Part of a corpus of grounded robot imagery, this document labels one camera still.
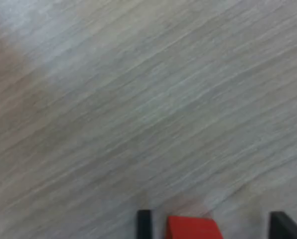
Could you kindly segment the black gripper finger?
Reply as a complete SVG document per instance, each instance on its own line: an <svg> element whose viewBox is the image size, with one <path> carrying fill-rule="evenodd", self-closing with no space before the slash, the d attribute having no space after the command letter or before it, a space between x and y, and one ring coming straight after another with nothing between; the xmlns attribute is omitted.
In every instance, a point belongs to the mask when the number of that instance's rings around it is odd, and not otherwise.
<svg viewBox="0 0 297 239"><path fill-rule="evenodd" d="M297 223L283 211L270 212L268 239L297 239Z"/></svg>
<svg viewBox="0 0 297 239"><path fill-rule="evenodd" d="M137 211L136 239L152 239L151 210Z"/></svg>

